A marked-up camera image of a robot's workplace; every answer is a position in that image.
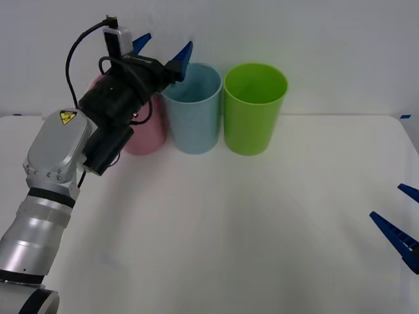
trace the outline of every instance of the white wall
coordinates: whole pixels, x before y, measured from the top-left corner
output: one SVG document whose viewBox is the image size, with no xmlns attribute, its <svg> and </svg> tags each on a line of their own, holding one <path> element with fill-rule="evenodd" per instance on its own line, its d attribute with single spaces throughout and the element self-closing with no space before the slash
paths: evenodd
<svg viewBox="0 0 419 314">
<path fill-rule="evenodd" d="M 283 113 L 393 113 L 418 97 L 418 12 L 415 0 L 1 0 L 0 114 L 71 106 L 67 52 L 106 14 L 150 31 L 144 52 L 161 61 L 192 39 L 192 61 L 222 73 L 276 65 L 290 84 Z M 78 97 L 105 53 L 100 31 L 76 51 Z"/>
</svg>

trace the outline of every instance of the plastic cup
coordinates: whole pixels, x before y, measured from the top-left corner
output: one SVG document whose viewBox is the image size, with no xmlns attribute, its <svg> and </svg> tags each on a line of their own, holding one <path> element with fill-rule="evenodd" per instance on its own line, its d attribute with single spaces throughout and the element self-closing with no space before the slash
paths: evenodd
<svg viewBox="0 0 419 314">
<path fill-rule="evenodd" d="M 149 121 L 138 126 L 132 126 L 133 136 L 125 144 L 125 151 L 132 155 L 144 156 L 157 151 L 167 138 L 167 127 L 162 110 L 162 101 L 155 94 L 152 98 L 153 113 Z M 142 121 L 149 115 L 149 103 L 139 111 L 134 121 Z"/>
<path fill-rule="evenodd" d="M 217 144 L 222 84 L 215 69 L 192 63 L 183 82 L 163 91 L 173 141 L 182 152 L 201 154 Z"/>
<path fill-rule="evenodd" d="M 287 86 L 285 76 L 266 64 L 245 63 L 227 73 L 224 133 L 229 149 L 256 155 L 269 146 Z"/>
</svg>

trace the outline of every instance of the pink cup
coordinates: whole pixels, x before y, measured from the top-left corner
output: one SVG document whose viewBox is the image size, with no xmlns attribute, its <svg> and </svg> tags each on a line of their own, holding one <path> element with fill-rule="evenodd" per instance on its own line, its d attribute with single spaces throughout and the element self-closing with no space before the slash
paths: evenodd
<svg viewBox="0 0 419 314">
<path fill-rule="evenodd" d="M 157 151 L 167 138 L 167 127 L 163 114 L 162 100 L 158 94 L 152 98 L 153 114 L 149 121 L 132 126 L 134 134 L 125 144 L 125 150 L 133 155 L 143 156 Z M 149 115 L 149 103 L 138 111 L 134 121 L 143 121 Z"/>
</svg>

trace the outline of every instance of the warning label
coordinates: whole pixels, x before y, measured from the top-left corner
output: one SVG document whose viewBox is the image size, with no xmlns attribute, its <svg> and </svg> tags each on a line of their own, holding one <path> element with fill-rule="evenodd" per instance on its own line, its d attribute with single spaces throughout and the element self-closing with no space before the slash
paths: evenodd
<svg viewBox="0 0 419 314">
<path fill-rule="evenodd" d="M 61 122 L 63 122 L 64 125 L 72 121 L 75 116 L 77 116 L 77 112 L 75 111 L 60 111 Z"/>
</svg>

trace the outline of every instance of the white table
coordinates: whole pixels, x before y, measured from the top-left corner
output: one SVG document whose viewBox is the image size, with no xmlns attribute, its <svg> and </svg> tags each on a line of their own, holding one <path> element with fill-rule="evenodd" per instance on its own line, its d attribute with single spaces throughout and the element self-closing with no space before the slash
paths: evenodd
<svg viewBox="0 0 419 314">
<path fill-rule="evenodd" d="M 0 232 L 37 117 L 0 119 Z M 281 116 L 255 157 L 168 143 L 87 176 L 44 283 L 60 313 L 417 313 L 419 278 L 369 218 L 419 239 L 419 158 L 387 116 Z"/>
</svg>

